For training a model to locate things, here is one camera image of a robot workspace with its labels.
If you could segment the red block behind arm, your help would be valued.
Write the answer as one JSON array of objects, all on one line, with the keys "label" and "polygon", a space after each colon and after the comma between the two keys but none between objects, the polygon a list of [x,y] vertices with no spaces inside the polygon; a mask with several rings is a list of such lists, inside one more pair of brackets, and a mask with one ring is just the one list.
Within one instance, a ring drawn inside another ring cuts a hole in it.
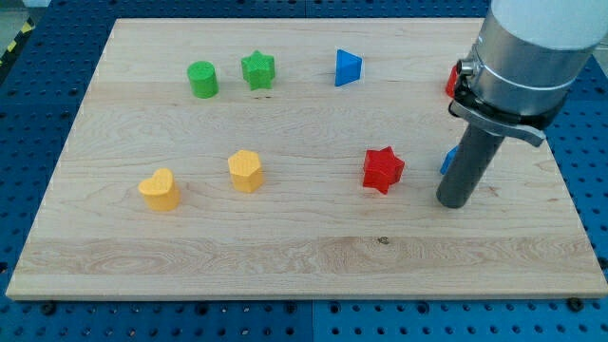
[{"label": "red block behind arm", "polygon": [[450,98],[454,97],[454,89],[455,89],[457,79],[458,79],[457,66],[454,65],[450,71],[450,74],[446,81],[446,86],[445,86],[445,93]]}]

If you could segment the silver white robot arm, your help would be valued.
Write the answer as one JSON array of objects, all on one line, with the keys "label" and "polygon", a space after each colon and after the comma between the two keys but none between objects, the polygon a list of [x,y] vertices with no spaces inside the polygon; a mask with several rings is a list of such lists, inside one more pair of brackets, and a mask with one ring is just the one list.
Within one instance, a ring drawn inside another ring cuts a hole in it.
[{"label": "silver white robot arm", "polygon": [[607,0],[493,0],[449,106],[463,146],[511,137],[539,146],[568,90],[607,33]]}]

